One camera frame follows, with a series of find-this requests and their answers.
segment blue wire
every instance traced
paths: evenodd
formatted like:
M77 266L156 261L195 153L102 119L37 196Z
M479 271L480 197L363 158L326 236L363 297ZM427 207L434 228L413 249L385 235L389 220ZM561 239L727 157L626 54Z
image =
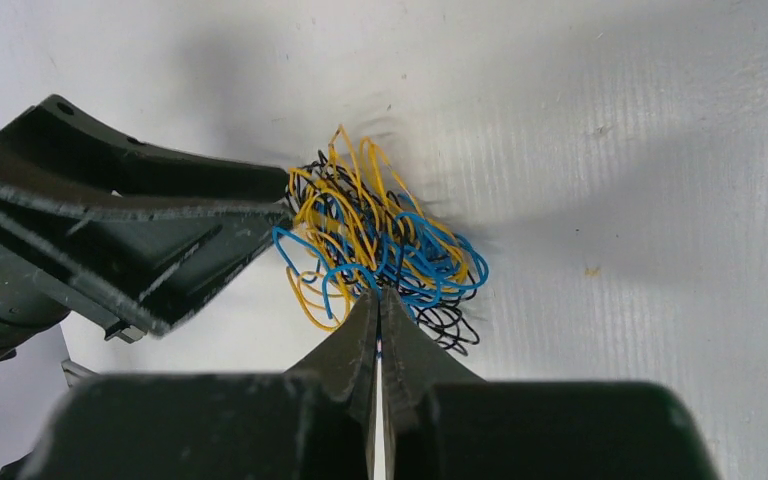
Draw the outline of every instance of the blue wire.
M343 207L340 202L333 196L323 198L324 200L322 202L317 203L317 212L323 217L331 216L337 222L345 225L345 213L343 212ZM397 198L416 210L416 205L406 194L397 194ZM327 220L325 218L323 218L322 225L318 225L317 227L323 234L328 235L337 245L342 247L342 252L340 252L339 249L331 243L326 244L326 252L332 256L335 263L338 264L338 266L334 268L327 267L328 261L322 252L317 251L313 245L299 238L292 232L280 227L275 227L272 232L273 242L278 248L278 252L296 275L299 275L299 272L296 269L295 264L284 251L284 248L281 246L279 242L281 237L290 237L317 255L316 272L324 272L322 275L322 294L325 303L325 311L329 319L333 318L333 312L327 294L328 284L334 282L334 276L343 272L360 272L366 279L366 283L370 288L378 293L380 293L380 289L376 283L376 278L385 278L388 281L398 280L399 287L402 289L402 300L406 305L416 308L432 308L439 304L443 298L458 298L468 294L484 285L490 276L490 267L487 264L487 261L473 248L472 244L464 236L457 233L450 234L444 232L416 212L405 211L393 217L393 222L396 224L404 221L412 225L412 231L414 232L414 238L411 241L412 245L403 246L400 242L396 242L391 238L386 231L377 231L375 218L372 215L371 210L360 210L358 216L363 222L362 230L358 233L365 235L369 240L377 239L381 244L381 258L377 259L378 267L374 272L371 272L363 265L351 261L355 254L352 244L348 241L345 234L329 231L327 228ZM448 254L444 245L459 248L466 254L467 258L465 258L464 261L467 262L468 266L470 264L472 265L470 268L474 268L473 272L477 277L471 280L472 283L461 284L449 280L449 278L461 270L462 263L460 261L455 261ZM395 263L400 257L403 262L403 265L401 266ZM431 283L429 284L426 280L420 281L413 271L419 272L420 275L427 280L430 280ZM316 277L311 278L310 280L303 278L302 281L311 284L316 281ZM357 297L362 292L362 289L362 284L358 282L350 288L349 293L352 296ZM410 313L411 318L416 321L416 315L414 314L413 309L408 308L407 310Z

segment white table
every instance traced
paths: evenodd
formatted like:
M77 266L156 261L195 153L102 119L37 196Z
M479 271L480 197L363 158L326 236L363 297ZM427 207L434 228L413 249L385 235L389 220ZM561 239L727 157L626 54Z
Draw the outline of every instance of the white table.
M636 378L768 478L768 1L0 1L0 122L49 93L159 145L289 166L376 135L487 252L491 378ZM270 251L99 371L287 367L323 336Z

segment screw hole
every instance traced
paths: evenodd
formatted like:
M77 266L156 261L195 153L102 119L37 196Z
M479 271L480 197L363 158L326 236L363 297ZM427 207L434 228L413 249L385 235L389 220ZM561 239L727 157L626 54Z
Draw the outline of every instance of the screw hole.
M63 102L57 102L57 108L60 109L61 112L65 113L66 115L74 115L75 111L72 110L72 107L69 105L66 105Z

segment white wall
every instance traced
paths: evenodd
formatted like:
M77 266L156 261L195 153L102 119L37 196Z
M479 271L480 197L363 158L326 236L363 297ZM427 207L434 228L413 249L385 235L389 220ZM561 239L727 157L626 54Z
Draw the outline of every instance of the white wall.
M0 363L0 468L28 453L57 398L68 358L60 327L41 333Z
M768 0L0 1L0 122L51 92L280 165L339 122L379 134L488 254L470 366L665 383L726 478L768 479ZM264 256L160 342L70 323L71 353L286 366L318 332L282 268Z

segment wire bundle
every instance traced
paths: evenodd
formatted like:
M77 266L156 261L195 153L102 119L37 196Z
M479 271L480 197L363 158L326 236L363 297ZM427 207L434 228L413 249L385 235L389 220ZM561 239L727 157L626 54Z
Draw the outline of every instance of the wire bundle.
M351 166L337 154L341 138ZM276 227L272 237L287 262L287 278L299 304L317 327L336 330L364 290L397 289L414 320L444 349L467 354L478 333L464 318L461 303L472 299L489 267L462 235L423 212L381 148L369 138L352 146L342 126L328 144L328 156L290 169L287 201L295 231ZM387 189L381 164L398 188ZM314 270L299 271L280 239L288 237L316 259ZM337 319L331 301L343 299ZM312 310L324 312L323 323Z

